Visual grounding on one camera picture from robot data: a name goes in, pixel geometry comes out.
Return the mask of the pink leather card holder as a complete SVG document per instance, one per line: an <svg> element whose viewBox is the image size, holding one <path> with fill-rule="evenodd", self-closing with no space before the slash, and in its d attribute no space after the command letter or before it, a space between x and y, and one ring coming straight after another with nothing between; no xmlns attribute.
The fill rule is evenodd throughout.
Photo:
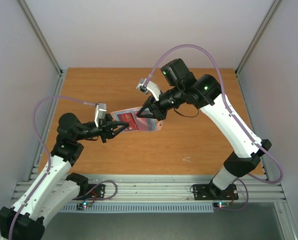
<svg viewBox="0 0 298 240"><path fill-rule="evenodd" d="M140 107L122 109L122 110L111 112L111 116L113 117L114 120L119 121L118 118L117 118L117 113L131 112L131 113L134 114L137 126L139 128L139 130L137 130L137 131L140 131L140 132L154 132L154 131L159 131L159 130L162 129L162 126L164 124L163 120L158 121L156 119L151 119L151 118L138 118L136 116L136 114L139 110L140 110Z"/></svg>

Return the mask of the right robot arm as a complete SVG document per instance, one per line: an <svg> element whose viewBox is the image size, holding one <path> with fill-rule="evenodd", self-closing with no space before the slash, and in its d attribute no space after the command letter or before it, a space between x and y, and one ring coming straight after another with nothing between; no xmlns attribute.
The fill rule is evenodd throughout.
<svg viewBox="0 0 298 240"><path fill-rule="evenodd" d="M151 96L136 116L162 121L166 119L169 110L189 104L214 122L233 148L233 152L207 187L212 199L218 200L227 193L227 188L233 181L258 166L264 151L269 150L272 144L267 139L260 139L242 121L231 108L215 77L205 74L196 79L180 58L163 66L161 72L171 89L162 92L155 83L141 79L137 89L145 94L151 93Z"/></svg>

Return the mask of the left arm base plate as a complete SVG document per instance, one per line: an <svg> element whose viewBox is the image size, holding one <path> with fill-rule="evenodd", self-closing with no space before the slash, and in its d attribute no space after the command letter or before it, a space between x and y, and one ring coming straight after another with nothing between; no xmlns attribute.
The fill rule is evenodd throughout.
<svg viewBox="0 0 298 240"><path fill-rule="evenodd" d="M87 192L91 191L85 196L78 196L74 198L74 200L79 200L79 201L88 201L88 200L93 200L93 199L98 199L98 198L104 198L105 196L105 184L100 184L97 187L94 187L95 184L90 184L87 188Z"/></svg>

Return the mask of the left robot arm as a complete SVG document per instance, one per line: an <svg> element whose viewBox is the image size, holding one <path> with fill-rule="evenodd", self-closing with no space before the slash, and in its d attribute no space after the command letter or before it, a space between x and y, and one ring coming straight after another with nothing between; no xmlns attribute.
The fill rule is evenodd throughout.
<svg viewBox="0 0 298 240"><path fill-rule="evenodd" d="M84 199L89 194L89 180L78 173L69 174L55 189L62 177L72 168L84 147L81 140L100 137L105 143L129 127L108 113L102 119L81 123L73 113L63 114L58 122L56 143L44 169L23 196L11 207L0 210L0 233L7 240L40 240L46 226L71 200Z"/></svg>

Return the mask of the red VIP card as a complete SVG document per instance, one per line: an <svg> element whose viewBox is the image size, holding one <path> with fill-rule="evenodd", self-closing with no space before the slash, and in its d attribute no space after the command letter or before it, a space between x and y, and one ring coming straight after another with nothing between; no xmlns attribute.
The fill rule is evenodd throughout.
<svg viewBox="0 0 298 240"><path fill-rule="evenodd" d="M133 113L131 112L117 113L117 118L119 121L127 122L129 124L129 126L124 129L125 132L139 130Z"/></svg>

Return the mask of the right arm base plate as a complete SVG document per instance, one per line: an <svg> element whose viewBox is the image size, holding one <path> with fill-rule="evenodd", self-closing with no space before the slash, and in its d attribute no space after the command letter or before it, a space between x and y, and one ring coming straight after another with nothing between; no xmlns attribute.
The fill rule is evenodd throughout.
<svg viewBox="0 0 298 240"><path fill-rule="evenodd" d="M230 184L225 190L211 190L209 184L194 184L189 191L196 201L206 200L238 200L238 191L235 184Z"/></svg>

